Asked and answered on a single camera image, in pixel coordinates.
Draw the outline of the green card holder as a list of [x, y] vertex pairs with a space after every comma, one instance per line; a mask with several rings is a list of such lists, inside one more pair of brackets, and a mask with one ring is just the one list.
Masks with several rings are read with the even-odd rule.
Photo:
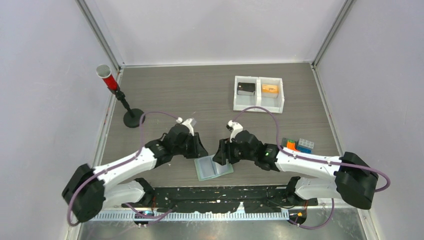
[[214, 155], [200, 157], [194, 160], [198, 180], [206, 181], [234, 172], [231, 164], [220, 165], [213, 161]]

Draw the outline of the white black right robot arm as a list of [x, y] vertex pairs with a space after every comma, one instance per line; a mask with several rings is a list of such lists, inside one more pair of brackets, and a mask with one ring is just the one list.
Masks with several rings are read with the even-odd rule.
[[342, 199], [363, 210], [372, 206], [377, 190], [378, 173], [357, 154], [321, 156], [297, 152], [272, 143], [262, 143], [243, 130], [234, 138], [219, 141], [213, 161], [220, 165], [252, 161], [265, 171], [292, 172], [285, 198], [291, 205], [314, 198]]

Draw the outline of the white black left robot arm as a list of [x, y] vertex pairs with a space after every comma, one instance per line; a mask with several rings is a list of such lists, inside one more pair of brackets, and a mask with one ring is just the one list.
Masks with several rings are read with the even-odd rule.
[[208, 154], [198, 132], [176, 124], [160, 138], [119, 160], [96, 167], [80, 165], [61, 193], [68, 205], [67, 214], [74, 214], [78, 223], [84, 223], [113, 205], [138, 203], [148, 207], [154, 199], [151, 186], [143, 179], [126, 184], [123, 181], [167, 164], [174, 156], [196, 159]]

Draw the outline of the white two-compartment bin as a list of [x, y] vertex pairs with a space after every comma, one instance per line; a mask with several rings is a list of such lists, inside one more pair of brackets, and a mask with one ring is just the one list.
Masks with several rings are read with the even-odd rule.
[[[254, 96], [237, 95], [237, 84], [239, 82], [255, 83], [256, 92]], [[278, 85], [279, 94], [277, 98], [262, 97], [262, 84]], [[283, 88], [283, 79], [276, 77], [257, 77], [257, 76], [240, 76], [234, 77], [233, 88], [233, 110], [242, 111], [248, 107], [253, 107], [250, 112], [262, 112], [260, 107], [270, 111], [271, 113], [281, 114], [284, 109], [285, 95]]]

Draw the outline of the orange lego brick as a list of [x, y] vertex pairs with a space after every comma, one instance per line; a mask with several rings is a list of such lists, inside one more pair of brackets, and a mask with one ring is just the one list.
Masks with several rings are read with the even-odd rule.
[[288, 148], [289, 150], [298, 152], [296, 148], [296, 142], [294, 140], [288, 139], [286, 141], [286, 148]]

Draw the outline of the black box in bin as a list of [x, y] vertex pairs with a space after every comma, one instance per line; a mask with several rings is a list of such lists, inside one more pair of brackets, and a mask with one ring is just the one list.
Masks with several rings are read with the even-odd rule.
[[253, 82], [239, 82], [237, 84], [237, 95], [254, 96], [256, 92], [256, 84]]

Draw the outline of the red microphone on stand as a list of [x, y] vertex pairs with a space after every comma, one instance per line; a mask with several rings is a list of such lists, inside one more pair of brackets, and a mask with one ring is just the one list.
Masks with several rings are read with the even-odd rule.
[[120, 89], [119, 84], [112, 75], [111, 68], [106, 64], [101, 64], [96, 68], [96, 74], [103, 80], [109, 91], [115, 96], [115, 98], [121, 102], [122, 106], [126, 109], [126, 113], [123, 116], [123, 123], [128, 128], [137, 128], [141, 123], [144, 122], [144, 112], [139, 108], [131, 108], [130, 104], [126, 100], [126, 95]]

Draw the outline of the orange box in bin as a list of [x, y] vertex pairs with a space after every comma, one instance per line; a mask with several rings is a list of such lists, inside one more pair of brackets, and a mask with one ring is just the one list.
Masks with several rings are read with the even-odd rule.
[[261, 96], [264, 98], [277, 98], [280, 93], [278, 85], [274, 84], [262, 84], [261, 85]]

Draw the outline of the grey lego brick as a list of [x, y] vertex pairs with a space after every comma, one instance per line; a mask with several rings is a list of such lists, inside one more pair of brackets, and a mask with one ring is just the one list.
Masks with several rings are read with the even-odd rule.
[[297, 148], [305, 148], [305, 149], [314, 149], [315, 143], [313, 141], [309, 141], [303, 138], [300, 138], [297, 141]]

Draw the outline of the aluminium front rail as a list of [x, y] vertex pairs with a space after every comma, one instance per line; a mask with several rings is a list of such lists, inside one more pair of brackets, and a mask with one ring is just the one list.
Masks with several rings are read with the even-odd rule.
[[134, 221], [144, 224], [153, 221], [244, 221], [244, 220], [287, 220], [302, 224], [306, 221], [308, 214], [314, 207], [305, 206], [303, 208], [294, 207], [291, 209], [281, 209], [274, 213], [248, 213], [242, 205], [239, 205], [233, 213], [173, 213], [172, 209], [160, 213], [157, 209], [147, 207], [132, 207], [129, 204], [122, 204], [107, 207], [101, 210], [89, 221]]

